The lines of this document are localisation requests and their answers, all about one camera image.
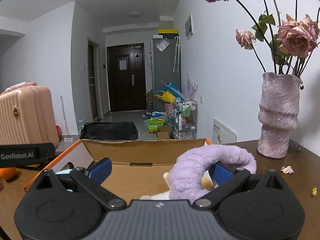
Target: orange fruit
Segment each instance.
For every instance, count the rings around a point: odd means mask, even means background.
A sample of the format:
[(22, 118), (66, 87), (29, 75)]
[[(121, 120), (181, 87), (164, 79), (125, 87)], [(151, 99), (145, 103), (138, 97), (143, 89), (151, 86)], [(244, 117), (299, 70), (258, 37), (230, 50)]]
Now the orange fruit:
[(1, 168), (0, 169), (0, 178), (4, 180), (9, 180), (14, 177), (16, 173), (16, 168), (11, 167), (11, 168)]

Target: pink suitcase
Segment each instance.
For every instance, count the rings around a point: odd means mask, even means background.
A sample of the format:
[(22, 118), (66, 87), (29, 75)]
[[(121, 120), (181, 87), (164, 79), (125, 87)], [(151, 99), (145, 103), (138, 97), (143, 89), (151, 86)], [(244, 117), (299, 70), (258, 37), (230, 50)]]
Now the pink suitcase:
[(0, 145), (48, 142), (59, 146), (47, 87), (25, 86), (0, 95)]

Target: refrigerator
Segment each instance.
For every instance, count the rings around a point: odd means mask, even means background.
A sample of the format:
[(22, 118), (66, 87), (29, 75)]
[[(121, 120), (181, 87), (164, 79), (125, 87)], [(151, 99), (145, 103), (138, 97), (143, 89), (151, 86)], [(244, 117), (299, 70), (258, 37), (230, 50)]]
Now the refrigerator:
[[(181, 69), (177, 72), (178, 65), (176, 63), (175, 72), (173, 72), (174, 56), (175, 56), (175, 39), (168, 39), (169, 46), (160, 51), (156, 44), (162, 39), (151, 39), (151, 67), (152, 67), (152, 91), (161, 89), (164, 84), (175, 83), (181, 91)], [(153, 97), (153, 110), (157, 112), (165, 112), (164, 103), (157, 97)]]

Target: yellow crumb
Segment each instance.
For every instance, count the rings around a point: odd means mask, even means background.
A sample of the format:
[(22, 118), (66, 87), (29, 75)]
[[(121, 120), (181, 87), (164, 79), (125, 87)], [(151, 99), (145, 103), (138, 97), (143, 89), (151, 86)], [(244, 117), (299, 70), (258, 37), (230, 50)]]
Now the yellow crumb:
[(313, 189), (312, 189), (312, 193), (311, 193), (311, 196), (315, 196), (315, 195), (317, 195), (317, 188), (316, 187), (314, 187)]

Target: textured pink vase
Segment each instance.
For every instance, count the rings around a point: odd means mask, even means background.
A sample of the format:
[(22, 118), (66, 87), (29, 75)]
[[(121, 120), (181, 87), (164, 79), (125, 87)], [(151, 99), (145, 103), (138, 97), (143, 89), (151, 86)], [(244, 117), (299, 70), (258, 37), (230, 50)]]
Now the textured pink vase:
[(293, 75), (263, 74), (259, 121), (262, 123), (258, 152), (281, 159), (287, 154), (289, 132), (297, 128), (300, 79)]

